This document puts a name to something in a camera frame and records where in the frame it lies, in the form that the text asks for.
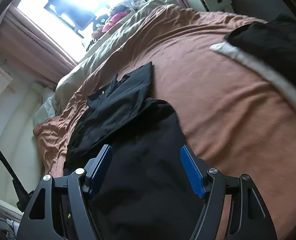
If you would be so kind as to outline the large black garment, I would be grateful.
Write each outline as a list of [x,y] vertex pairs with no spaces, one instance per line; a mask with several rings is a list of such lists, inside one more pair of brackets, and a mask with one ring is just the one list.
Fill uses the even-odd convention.
[[90,213],[104,239],[189,239],[203,208],[180,161],[186,143],[173,107],[155,99],[147,63],[94,92],[77,122],[64,172],[102,146],[113,157]]

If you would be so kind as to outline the hanging dark clothes at window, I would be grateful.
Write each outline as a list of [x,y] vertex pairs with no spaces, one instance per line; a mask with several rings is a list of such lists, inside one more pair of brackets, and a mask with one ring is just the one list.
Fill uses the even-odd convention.
[[91,23],[93,23],[93,31],[95,31],[100,24],[105,24],[105,21],[109,18],[107,14],[96,16],[90,10],[68,0],[48,0],[44,9],[56,16],[81,38],[84,37],[80,31],[84,31]]

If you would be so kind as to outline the rust brown bed sheet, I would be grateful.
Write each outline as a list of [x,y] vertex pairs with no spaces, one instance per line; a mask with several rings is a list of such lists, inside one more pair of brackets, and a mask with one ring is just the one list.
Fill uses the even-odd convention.
[[254,18],[155,8],[73,94],[62,114],[34,129],[46,173],[59,177],[87,97],[152,62],[154,93],[169,102],[194,153],[229,175],[246,172],[268,206],[279,239],[296,239],[296,110],[273,85],[210,50]]

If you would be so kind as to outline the pink cushion on windowsill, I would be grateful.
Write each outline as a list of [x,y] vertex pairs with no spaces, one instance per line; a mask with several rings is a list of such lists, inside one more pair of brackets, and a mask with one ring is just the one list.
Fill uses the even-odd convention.
[[104,27],[102,28],[102,32],[105,33],[109,31],[113,26],[115,26],[121,19],[127,16],[130,13],[129,10],[118,12],[114,16],[112,16],[109,20],[106,20]]

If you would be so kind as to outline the white bedside cabinet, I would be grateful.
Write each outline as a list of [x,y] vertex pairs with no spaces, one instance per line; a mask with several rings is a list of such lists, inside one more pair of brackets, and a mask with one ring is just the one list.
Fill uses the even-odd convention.
[[234,13],[232,0],[187,0],[188,5],[195,11],[222,11]]

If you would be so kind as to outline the beige duvet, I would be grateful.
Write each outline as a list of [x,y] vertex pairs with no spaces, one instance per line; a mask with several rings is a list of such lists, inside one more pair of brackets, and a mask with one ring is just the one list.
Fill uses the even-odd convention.
[[149,0],[137,12],[129,13],[109,29],[92,46],[85,58],[69,74],[60,79],[53,96],[56,115],[62,114],[85,79],[139,29],[156,7],[169,4],[178,5],[175,0]]

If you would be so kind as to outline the pale green pillow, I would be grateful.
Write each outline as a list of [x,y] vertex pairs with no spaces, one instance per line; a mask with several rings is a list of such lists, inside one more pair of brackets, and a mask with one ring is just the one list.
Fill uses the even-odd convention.
[[37,112],[34,114],[32,120],[35,128],[39,124],[45,122],[45,120],[55,117],[55,109],[53,108],[52,100],[52,96],[47,98],[45,102],[41,105],[41,107],[37,110]]

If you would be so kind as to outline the cream padded headboard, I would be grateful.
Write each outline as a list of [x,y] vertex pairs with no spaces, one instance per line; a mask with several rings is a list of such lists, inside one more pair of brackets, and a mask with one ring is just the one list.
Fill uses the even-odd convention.
[[[47,98],[53,96],[50,88],[34,83],[15,111],[0,136],[0,150],[20,179],[27,192],[31,192],[44,174],[44,165],[38,154],[33,134],[33,116]],[[0,161],[0,200],[16,206],[18,197],[12,177]]]

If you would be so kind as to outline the pink left curtain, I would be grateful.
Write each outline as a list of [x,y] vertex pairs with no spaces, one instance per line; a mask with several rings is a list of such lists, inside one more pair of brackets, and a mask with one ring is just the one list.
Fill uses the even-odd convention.
[[0,53],[8,62],[50,86],[77,65],[49,35],[10,5],[0,25]]

